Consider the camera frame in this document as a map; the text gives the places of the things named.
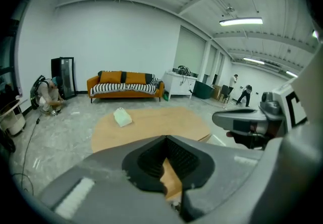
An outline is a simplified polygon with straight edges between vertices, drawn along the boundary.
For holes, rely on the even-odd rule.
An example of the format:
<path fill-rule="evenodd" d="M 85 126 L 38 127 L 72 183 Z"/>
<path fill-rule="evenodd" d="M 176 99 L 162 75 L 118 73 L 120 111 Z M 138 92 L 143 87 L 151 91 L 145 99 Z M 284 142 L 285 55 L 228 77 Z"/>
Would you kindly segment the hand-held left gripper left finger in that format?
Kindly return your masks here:
<path fill-rule="evenodd" d="M 71 224 L 182 224 L 162 193 L 146 192 L 122 170 L 147 138 L 93 153 L 53 180 L 40 200 Z"/>

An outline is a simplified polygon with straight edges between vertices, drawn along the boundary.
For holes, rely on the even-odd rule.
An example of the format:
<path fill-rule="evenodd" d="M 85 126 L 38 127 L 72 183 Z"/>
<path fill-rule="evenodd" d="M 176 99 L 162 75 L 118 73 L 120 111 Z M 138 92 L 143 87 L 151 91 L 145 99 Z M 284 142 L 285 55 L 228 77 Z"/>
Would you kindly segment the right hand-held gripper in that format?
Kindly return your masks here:
<path fill-rule="evenodd" d="M 286 131 L 302 124 L 323 122 L 323 45 L 308 65 L 294 77 L 272 91 L 280 106 Z M 260 110 L 241 108 L 212 115 L 215 125 L 236 134 L 267 132 L 267 118 Z"/>

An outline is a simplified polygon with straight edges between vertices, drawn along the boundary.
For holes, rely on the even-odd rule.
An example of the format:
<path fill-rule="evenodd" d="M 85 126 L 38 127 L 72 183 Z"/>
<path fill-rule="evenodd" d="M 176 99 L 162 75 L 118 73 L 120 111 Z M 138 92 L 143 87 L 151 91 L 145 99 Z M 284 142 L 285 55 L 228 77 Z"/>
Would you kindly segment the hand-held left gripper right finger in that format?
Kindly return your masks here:
<path fill-rule="evenodd" d="M 323 121 L 306 123 L 264 151 L 170 137 L 212 157 L 211 176 L 184 187 L 179 211 L 165 224 L 301 224 L 319 214 L 323 194 Z"/>

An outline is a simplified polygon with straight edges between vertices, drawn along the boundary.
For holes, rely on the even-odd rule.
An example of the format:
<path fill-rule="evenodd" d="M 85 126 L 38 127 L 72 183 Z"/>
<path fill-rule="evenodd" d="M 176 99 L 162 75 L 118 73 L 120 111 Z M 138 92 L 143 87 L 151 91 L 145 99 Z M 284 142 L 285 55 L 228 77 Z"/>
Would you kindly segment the wooden coffee table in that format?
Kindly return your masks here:
<path fill-rule="evenodd" d="M 161 135 L 195 141 L 206 141 L 211 136 L 203 119 L 184 107 L 131 109 L 128 114 L 133 122 L 124 127 L 117 124 L 113 113 L 99 120 L 91 139 L 94 153 Z"/>

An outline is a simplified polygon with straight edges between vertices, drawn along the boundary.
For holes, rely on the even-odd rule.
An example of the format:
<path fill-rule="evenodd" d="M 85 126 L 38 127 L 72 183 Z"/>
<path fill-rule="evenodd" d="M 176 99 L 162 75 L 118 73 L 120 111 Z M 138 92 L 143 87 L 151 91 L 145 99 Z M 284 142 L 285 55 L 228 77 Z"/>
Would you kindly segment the person's right hand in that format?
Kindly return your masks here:
<path fill-rule="evenodd" d="M 251 133 L 251 135 L 240 135 L 233 132 L 227 132 L 226 136 L 233 138 L 236 144 L 244 145 L 248 149 L 265 150 L 270 138 L 258 133 Z"/>

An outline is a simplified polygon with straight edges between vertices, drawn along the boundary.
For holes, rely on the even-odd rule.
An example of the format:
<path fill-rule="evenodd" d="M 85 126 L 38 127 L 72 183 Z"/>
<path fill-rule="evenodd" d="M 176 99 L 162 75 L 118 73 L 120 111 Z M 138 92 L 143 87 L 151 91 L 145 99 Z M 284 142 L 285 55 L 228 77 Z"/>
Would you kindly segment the black chair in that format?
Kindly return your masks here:
<path fill-rule="evenodd" d="M 223 85 L 219 93 L 219 100 L 222 99 L 223 103 L 228 103 L 230 99 L 230 93 L 231 93 L 230 87 L 227 85 Z"/>

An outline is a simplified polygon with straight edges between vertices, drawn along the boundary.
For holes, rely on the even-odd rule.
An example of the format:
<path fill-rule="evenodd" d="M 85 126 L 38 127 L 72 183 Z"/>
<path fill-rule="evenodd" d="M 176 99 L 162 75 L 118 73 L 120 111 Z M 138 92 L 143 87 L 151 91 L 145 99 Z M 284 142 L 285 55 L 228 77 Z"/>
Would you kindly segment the cardboard box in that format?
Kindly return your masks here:
<path fill-rule="evenodd" d="M 221 89 L 222 87 L 219 85 L 213 85 L 213 93 L 212 93 L 212 98 L 218 100 L 219 96 L 221 95 Z"/>

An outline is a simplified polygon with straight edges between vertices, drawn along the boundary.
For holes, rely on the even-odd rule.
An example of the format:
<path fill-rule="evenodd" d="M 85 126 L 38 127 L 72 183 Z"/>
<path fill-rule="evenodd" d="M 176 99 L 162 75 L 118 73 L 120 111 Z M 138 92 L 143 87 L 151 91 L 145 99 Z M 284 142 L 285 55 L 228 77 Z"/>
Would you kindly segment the dark green round tub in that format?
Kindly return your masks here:
<path fill-rule="evenodd" d="M 196 81 L 193 89 L 193 95 L 200 99 L 211 98 L 214 92 L 214 88 L 210 87 L 202 82 Z"/>

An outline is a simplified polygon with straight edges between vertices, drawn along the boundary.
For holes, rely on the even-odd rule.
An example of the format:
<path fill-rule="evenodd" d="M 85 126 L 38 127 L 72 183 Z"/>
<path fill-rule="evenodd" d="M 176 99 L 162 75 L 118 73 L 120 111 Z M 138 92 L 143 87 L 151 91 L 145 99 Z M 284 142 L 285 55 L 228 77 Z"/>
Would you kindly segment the white cabinet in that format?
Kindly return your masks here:
<path fill-rule="evenodd" d="M 163 82 L 165 85 L 165 92 L 168 93 L 168 100 L 173 95 L 188 96 L 191 98 L 193 89 L 197 78 L 191 76 L 184 76 L 175 72 L 165 72 Z"/>

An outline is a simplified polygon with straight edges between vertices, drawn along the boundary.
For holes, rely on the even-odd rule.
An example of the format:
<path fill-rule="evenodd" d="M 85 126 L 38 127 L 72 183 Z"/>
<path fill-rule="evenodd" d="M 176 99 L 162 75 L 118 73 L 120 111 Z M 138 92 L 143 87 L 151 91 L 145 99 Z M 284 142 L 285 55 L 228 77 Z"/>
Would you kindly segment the narrow white roller blind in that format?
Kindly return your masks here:
<path fill-rule="evenodd" d="M 210 51 L 209 51 L 209 56 L 207 59 L 206 69 L 205 69 L 205 73 L 204 73 L 205 75 L 209 76 L 211 74 L 216 54 L 217 54 L 217 49 L 211 45 Z"/>
<path fill-rule="evenodd" d="M 219 53 L 219 60 L 218 60 L 218 66 L 216 70 L 216 75 L 219 76 L 221 73 L 222 67 L 223 67 L 223 57 L 224 55 L 222 53 Z"/>

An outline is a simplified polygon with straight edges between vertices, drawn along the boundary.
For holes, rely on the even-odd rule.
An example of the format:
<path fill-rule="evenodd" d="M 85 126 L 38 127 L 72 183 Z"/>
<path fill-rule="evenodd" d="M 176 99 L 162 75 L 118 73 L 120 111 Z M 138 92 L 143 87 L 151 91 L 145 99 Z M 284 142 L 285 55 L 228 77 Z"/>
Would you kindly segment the white tissue pack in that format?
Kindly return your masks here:
<path fill-rule="evenodd" d="M 120 127 L 127 126 L 133 122 L 131 116 L 122 107 L 116 109 L 113 113 L 114 119 Z"/>

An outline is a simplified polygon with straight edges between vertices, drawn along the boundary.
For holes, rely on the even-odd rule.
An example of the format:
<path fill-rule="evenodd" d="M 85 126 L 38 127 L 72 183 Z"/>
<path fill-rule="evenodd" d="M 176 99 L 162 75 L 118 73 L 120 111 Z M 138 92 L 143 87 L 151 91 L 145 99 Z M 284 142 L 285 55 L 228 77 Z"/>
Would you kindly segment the wide white roller blind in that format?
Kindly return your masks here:
<path fill-rule="evenodd" d="M 199 74 L 206 41 L 181 27 L 173 68 L 187 67 L 191 73 Z"/>

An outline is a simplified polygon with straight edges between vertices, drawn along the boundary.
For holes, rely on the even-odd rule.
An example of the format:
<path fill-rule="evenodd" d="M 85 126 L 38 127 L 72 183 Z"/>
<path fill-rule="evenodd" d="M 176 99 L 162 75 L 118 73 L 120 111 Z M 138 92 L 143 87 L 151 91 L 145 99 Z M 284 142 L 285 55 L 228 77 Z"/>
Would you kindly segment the orange sofa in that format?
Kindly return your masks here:
<path fill-rule="evenodd" d="M 88 96 L 95 98 L 158 98 L 165 85 L 154 74 L 124 71 L 100 71 L 87 80 Z"/>

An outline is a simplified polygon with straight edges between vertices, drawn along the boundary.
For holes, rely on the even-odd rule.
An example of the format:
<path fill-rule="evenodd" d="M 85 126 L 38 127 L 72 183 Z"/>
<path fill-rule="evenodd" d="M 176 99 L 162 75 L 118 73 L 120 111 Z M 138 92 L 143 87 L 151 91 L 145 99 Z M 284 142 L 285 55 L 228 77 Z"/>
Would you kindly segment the orange cushion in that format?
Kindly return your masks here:
<path fill-rule="evenodd" d="M 122 78 L 122 71 L 100 71 L 99 75 L 99 83 L 114 83 L 120 84 Z"/>
<path fill-rule="evenodd" d="M 126 84 L 146 84 L 146 74 L 145 73 L 135 73 L 127 72 L 126 73 Z"/>

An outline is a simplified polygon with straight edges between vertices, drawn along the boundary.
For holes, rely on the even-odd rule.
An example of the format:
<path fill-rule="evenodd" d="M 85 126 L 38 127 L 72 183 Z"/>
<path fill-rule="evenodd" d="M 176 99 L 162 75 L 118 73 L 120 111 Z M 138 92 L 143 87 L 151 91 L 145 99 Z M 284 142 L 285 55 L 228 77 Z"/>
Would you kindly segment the black white striped blanket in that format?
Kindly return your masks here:
<path fill-rule="evenodd" d="M 162 80 L 153 78 L 149 84 L 97 83 L 98 76 L 87 81 L 90 98 L 161 98 L 164 93 Z"/>

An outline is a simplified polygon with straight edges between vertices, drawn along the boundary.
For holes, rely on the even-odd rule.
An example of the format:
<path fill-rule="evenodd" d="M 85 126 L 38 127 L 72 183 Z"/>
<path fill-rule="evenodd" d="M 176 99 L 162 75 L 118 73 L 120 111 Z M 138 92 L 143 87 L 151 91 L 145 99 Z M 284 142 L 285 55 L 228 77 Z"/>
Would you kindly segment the white round side table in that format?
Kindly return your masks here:
<path fill-rule="evenodd" d="M 26 120 L 16 99 L 0 109 L 0 129 L 9 136 L 16 136 L 24 131 Z"/>

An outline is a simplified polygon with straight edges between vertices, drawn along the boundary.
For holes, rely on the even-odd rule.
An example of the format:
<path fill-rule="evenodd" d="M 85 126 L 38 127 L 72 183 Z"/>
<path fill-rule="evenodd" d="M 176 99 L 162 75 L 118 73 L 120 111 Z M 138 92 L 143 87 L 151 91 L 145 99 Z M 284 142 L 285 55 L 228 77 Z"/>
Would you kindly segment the black glass-door fridge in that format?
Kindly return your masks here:
<path fill-rule="evenodd" d="M 76 96 L 73 57 L 51 59 L 51 76 L 62 79 L 59 93 L 63 99 L 67 100 Z"/>

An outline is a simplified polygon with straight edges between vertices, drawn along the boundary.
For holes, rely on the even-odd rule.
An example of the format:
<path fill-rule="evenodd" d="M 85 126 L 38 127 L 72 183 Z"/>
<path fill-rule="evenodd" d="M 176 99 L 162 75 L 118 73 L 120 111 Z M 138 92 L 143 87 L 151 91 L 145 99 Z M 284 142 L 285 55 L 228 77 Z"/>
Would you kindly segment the black framed glass door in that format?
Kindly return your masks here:
<path fill-rule="evenodd" d="M 21 92 L 17 85 L 14 66 L 0 66 L 0 93 L 11 91 L 15 96 L 20 96 Z"/>

